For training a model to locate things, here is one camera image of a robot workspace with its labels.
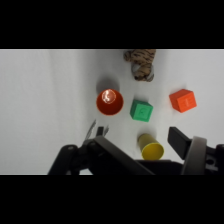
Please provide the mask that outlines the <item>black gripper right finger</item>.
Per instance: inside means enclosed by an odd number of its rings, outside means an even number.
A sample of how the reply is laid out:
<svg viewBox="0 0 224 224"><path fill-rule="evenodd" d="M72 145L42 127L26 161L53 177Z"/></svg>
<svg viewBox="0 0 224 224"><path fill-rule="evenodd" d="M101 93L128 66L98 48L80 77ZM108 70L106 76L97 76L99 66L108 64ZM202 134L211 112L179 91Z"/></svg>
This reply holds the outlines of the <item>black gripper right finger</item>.
<svg viewBox="0 0 224 224"><path fill-rule="evenodd" d="M205 138L188 138L178 128L170 127L167 141L184 161L182 175L224 175L224 144L215 148Z"/></svg>

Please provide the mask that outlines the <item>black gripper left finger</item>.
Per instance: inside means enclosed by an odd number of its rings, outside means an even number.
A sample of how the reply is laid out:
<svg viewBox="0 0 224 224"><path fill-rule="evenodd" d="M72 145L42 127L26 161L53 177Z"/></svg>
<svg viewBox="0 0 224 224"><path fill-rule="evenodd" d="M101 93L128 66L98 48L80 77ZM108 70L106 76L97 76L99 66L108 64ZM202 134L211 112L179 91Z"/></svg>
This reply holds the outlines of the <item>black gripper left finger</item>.
<svg viewBox="0 0 224 224"><path fill-rule="evenodd" d="M79 175L85 169L93 175L153 175L103 136L85 140L80 147L63 146L48 174Z"/></svg>

